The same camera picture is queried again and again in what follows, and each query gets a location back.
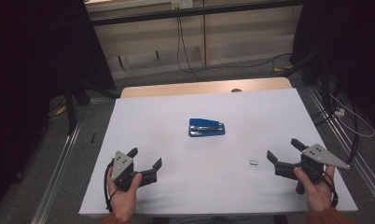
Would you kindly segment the white table sheet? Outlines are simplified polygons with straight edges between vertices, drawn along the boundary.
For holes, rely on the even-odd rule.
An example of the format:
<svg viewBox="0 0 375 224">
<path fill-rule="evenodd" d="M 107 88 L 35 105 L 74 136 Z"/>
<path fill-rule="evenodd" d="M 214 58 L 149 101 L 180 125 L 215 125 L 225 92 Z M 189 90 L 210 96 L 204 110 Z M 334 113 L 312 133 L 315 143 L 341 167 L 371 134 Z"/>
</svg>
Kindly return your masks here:
<svg viewBox="0 0 375 224">
<path fill-rule="evenodd" d="M 219 121 L 226 133 L 190 137 L 190 119 Z M 105 214 L 106 165 L 116 151 L 134 147 L 137 171 L 162 159 L 157 182 L 137 192 L 139 215 L 303 212 L 296 181 L 276 175 L 266 158 L 269 150 L 280 161 L 298 162 L 292 138 L 307 146 L 322 141 L 294 89 L 118 99 L 79 212 Z"/>
</svg>

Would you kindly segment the black metal stand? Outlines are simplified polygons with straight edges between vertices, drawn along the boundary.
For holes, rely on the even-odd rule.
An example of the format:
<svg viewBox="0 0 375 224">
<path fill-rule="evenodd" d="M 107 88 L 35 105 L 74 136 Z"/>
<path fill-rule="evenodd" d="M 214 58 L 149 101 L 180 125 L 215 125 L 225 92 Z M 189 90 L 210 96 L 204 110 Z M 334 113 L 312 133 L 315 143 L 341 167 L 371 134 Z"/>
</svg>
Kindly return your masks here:
<svg viewBox="0 0 375 224">
<path fill-rule="evenodd" d="M 115 93 L 102 89 L 84 79 L 81 78 L 72 78 L 65 83 L 65 102 L 66 110 L 68 115 L 69 130 L 68 134 L 71 135 L 73 130 L 77 126 L 77 119 L 75 113 L 74 102 L 77 102 L 78 105 L 88 105 L 90 103 L 90 97 L 86 93 L 86 90 L 92 90 L 101 95 L 116 100 L 119 98 L 119 95 Z"/>
<path fill-rule="evenodd" d="M 328 72 L 328 63 L 326 60 L 326 53 L 320 49 L 312 49 L 307 56 L 301 59 L 296 64 L 293 64 L 290 69 L 282 73 L 282 77 L 290 77 L 300 71 L 302 81 L 306 85 L 312 85 L 316 81 L 320 83 L 320 93 L 322 97 L 322 104 L 326 112 L 332 112 L 330 103 L 330 74 Z"/>
</svg>

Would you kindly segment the black horizontal bar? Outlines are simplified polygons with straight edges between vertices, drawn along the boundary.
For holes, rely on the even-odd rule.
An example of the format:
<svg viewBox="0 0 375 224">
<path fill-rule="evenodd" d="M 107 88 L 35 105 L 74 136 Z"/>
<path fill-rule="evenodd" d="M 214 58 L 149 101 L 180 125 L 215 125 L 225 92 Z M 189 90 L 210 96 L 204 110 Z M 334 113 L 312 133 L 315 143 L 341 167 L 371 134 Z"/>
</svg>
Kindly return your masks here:
<svg viewBox="0 0 375 224">
<path fill-rule="evenodd" d="M 155 21 L 172 18 L 184 18 L 201 15 L 211 15 L 219 13 L 230 13 L 247 10 L 260 10 L 278 7 L 302 6 L 305 0 L 266 0 L 255 3 L 233 4 L 213 7 L 196 7 L 188 9 L 174 9 L 160 12 L 150 12 L 129 16 L 112 16 L 100 19 L 93 19 L 90 26 L 103 26 L 111 24 L 131 23 L 138 21 Z"/>
</svg>

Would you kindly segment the white wall socket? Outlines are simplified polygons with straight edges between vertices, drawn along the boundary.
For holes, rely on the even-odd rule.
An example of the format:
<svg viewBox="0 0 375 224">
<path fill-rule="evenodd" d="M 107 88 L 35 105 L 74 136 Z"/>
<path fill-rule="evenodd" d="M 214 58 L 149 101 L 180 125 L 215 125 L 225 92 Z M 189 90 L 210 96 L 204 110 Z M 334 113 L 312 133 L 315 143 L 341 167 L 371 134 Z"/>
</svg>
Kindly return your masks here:
<svg viewBox="0 0 375 224">
<path fill-rule="evenodd" d="M 193 1 L 192 0 L 172 0 L 171 5 L 172 5 L 172 9 L 193 8 Z"/>
</svg>

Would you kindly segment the person's right hand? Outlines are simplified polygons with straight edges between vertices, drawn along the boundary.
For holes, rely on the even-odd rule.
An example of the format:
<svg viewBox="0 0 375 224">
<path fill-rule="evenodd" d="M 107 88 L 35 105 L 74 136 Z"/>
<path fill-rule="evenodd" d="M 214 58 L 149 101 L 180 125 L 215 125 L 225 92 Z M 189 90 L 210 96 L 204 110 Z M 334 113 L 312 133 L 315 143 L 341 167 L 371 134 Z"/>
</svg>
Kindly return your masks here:
<svg viewBox="0 0 375 224">
<path fill-rule="evenodd" d="M 335 167 L 333 165 L 328 165 L 326 167 L 324 180 L 319 184 L 314 184 L 300 167 L 296 167 L 294 173 L 305 188 L 307 208 L 309 211 L 320 212 L 331 207 L 335 173 Z"/>
</svg>

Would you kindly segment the person's left hand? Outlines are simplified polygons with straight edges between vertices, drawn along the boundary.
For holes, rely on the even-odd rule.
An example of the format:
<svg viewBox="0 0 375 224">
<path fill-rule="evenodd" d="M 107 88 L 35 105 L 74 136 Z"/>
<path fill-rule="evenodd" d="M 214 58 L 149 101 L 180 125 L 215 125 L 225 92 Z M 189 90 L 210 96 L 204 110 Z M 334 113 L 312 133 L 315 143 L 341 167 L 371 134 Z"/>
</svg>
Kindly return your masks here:
<svg viewBox="0 0 375 224">
<path fill-rule="evenodd" d="M 108 191 L 112 194 L 111 204 L 113 207 L 113 212 L 111 214 L 117 218 L 122 218 L 124 220 L 130 220 L 133 222 L 133 216 L 136 208 L 136 192 L 138 188 L 131 186 L 127 192 L 119 191 L 118 189 L 108 189 Z"/>
</svg>

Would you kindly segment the blue stapler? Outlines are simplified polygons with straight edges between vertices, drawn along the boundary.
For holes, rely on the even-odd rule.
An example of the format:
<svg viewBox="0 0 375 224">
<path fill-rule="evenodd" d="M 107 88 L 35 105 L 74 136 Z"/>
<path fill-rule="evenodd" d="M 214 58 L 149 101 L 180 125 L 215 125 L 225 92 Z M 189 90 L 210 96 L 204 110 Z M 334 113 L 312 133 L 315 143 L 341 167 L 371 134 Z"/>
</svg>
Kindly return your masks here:
<svg viewBox="0 0 375 224">
<path fill-rule="evenodd" d="M 204 137 L 224 135 L 226 129 L 223 123 L 210 119 L 190 119 L 188 135 L 190 137 Z"/>
</svg>

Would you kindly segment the aluminium floor rail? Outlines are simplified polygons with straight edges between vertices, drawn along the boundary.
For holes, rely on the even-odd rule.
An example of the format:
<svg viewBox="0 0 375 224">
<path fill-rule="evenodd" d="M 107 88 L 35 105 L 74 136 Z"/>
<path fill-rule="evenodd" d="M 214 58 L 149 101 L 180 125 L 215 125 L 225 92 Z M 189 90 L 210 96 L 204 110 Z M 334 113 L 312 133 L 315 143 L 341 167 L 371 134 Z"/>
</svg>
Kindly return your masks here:
<svg viewBox="0 0 375 224">
<path fill-rule="evenodd" d="M 375 125 L 342 91 L 330 103 L 344 110 L 343 117 L 325 111 L 317 86 L 303 88 L 300 96 L 326 148 L 351 165 L 339 173 L 358 211 L 375 216 Z"/>
<path fill-rule="evenodd" d="M 80 132 L 81 122 L 79 121 L 75 128 L 68 135 L 62 153 L 56 167 L 52 173 L 49 184 L 45 190 L 43 197 L 40 200 L 39 205 L 35 210 L 34 217 L 31 221 L 31 224 L 46 224 L 51 207 L 56 198 L 57 192 L 61 185 L 63 174 L 65 172 L 66 166 L 69 162 L 70 155 L 76 144 Z"/>
</svg>

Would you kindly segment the beige cabinet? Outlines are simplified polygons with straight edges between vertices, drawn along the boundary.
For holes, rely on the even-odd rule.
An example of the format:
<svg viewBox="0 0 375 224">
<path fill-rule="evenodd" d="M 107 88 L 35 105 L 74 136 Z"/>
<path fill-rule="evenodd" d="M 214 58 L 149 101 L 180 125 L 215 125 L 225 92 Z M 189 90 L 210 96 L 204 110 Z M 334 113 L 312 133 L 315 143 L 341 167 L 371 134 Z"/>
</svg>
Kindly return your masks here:
<svg viewBox="0 0 375 224">
<path fill-rule="evenodd" d="M 84 0 L 92 19 L 173 10 L 172 0 Z M 193 8 L 264 0 L 192 0 Z M 301 6 L 95 28 L 114 79 L 270 58 L 292 50 Z"/>
</svg>

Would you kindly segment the black curtain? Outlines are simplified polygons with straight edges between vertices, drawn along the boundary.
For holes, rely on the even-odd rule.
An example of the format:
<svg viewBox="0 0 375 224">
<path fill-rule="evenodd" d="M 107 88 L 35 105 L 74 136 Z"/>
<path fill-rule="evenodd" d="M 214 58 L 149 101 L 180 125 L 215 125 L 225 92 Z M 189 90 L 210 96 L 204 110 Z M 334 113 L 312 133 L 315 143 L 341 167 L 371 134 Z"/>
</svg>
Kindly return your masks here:
<svg viewBox="0 0 375 224">
<path fill-rule="evenodd" d="M 306 83 L 321 61 L 375 124 L 375 0 L 304 0 L 290 62 L 315 54 Z"/>
<path fill-rule="evenodd" d="M 115 87 L 87 0 L 0 0 L 0 202 L 44 128 L 50 100 Z"/>
</svg>

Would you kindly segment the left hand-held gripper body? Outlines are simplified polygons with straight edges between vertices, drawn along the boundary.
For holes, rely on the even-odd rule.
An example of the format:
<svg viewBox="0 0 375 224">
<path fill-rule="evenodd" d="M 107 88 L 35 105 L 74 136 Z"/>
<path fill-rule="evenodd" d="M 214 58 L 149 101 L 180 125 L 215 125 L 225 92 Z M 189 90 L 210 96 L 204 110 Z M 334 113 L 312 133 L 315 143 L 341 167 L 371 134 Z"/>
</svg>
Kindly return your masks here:
<svg viewBox="0 0 375 224">
<path fill-rule="evenodd" d="M 114 159 L 110 163 L 110 182 L 108 188 L 110 190 L 118 189 L 121 191 L 128 191 L 131 186 L 140 186 L 140 176 L 134 171 L 133 158 L 127 154 L 117 151 Z"/>
</svg>

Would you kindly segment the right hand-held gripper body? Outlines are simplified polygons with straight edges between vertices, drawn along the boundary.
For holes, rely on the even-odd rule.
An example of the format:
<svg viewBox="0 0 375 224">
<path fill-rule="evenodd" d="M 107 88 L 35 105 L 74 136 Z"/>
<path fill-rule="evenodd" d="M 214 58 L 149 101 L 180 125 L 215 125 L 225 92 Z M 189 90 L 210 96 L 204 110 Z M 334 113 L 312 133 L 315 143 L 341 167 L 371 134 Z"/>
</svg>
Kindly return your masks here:
<svg viewBox="0 0 375 224">
<path fill-rule="evenodd" d="M 300 168 L 307 174 L 314 184 L 319 184 L 323 180 L 325 165 L 349 170 L 350 165 L 339 159 L 321 145 L 314 144 L 311 147 L 300 151 Z"/>
</svg>

